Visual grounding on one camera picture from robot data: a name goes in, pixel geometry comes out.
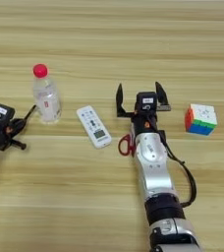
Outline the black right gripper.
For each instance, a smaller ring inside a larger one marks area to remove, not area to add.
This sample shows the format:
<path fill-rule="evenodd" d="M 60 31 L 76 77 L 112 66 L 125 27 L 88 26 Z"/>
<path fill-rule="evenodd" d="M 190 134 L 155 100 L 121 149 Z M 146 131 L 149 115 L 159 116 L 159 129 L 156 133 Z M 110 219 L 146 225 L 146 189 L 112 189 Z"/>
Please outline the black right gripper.
<path fill-rule="evenodd" d="M 171 105 L 168 102 L 167 94 L 162 88 L 161 84 L 156 82 L 156 95 L 157 95 L 157 111 L 170 111 Z M 117 116 L 124 118 L 132 118 L 133 131 L 137 136 L 141 133 L 157 133 L 161 136 L 165 135 L 164 130 L 158 130 L 156 125 L 156 117 L 153 115 L 144 114 L 133 114 L 132 112 L 127 112 L 123 108 L 123 87 L 119 85 L 116 92 L 116 108 Z"/>

